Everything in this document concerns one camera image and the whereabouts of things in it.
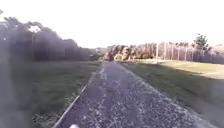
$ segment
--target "tree line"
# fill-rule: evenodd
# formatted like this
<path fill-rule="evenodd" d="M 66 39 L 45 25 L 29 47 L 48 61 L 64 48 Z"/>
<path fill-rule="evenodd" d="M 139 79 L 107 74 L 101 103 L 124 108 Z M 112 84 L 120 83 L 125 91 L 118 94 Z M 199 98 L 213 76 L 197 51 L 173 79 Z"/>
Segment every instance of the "tree line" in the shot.
<path fill-rule="evenodd" d="M 107 48 L 104 55 L 106 60 L 158 59 L 185 60 L 207 63 L 224 63 L 219 52 L 212 51 L 207 44 L 206 36 L 198 34 L 193 43 L 186 41 L 146 43 L 141 45 L 113 45 Z"/>
<path fill-rule="evenodd" d="M 81 61 L 99 57 L 94 49 L 79 47 L 73 39 L 62 39 L 39 22 L 21 23 L 15 17 L 0 21 L 0 45 L 6 43 L 14 59 Z"/>

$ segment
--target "path curb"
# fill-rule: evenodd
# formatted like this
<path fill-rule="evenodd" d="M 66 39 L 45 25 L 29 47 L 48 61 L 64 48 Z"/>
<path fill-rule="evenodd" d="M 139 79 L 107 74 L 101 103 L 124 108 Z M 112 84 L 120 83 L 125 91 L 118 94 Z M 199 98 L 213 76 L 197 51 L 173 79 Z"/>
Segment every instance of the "path curb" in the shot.
<path fill-rule="evenodd" d="M 76 103 L 76 101 L 79 99 L 79 97 L 82 95 L 82 93 L 85 91 L 86 87 L 89 86 L 94 78 L 96 77 L 96 74 L 102 69 L 102 63 L 100 65 L 100 68 L 93 72 L 88 83 L 82 88 L 82 90 L 80 91 L 80 93 L 78 94 L 78 96 L 73 100 L 73 102 L 68 106 L 68 108 L 64 111 L 64 113 L 61 115 L 61 117 L 58 119 L 58 121 L 54 124 L 54 126 L 52 128 L 57 128 L 58 125 L 62 122 L 62 120 L 65 118 L 65 116 L 67 115 L 67 113 L 71 110 L 72 106 L 74 106 L 74 104 Z"/>

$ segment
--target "paved path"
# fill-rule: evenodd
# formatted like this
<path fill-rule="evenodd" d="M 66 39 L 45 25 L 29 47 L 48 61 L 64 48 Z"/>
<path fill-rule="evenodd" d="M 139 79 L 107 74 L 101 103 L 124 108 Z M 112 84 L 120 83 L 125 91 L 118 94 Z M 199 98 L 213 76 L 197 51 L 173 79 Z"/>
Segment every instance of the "paved path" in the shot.
<path fill-rule="evenodd" d="M 116 62 L 104 62 L 56 128 L 196 128 L 188 112 Z"/>

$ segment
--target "green grass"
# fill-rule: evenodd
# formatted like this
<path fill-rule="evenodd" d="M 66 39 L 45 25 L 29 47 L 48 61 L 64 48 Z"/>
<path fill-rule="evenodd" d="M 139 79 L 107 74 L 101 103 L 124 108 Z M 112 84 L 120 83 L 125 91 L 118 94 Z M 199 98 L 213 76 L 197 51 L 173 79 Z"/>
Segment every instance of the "green grass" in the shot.
<path fill-rule="evenodd" d="M 224 77 L 219 73 L 224 71 L 223 65 L 177 61 L 160 65 L 122 64 L 183 106 L 204 115 L 217 126 L 224 126 L 221 121 L 224 118 Z"/>
<path fill-rule="evenodd" d="M 51 127 L 100 62 L 26 62 L 13 64 L 20 107 L 37 127 Z"/>

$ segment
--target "sky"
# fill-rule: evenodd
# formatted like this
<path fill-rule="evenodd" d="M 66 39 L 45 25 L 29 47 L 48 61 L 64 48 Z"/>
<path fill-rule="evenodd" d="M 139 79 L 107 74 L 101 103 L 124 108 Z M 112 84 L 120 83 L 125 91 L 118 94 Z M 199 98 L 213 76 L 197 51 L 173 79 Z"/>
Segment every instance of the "sky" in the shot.
<path fill-rule="evenodd" d="M 224 43 L 222 0 L 0 0 L 3 16 L 38 21 L 82 47 L 188 41 Z"/>

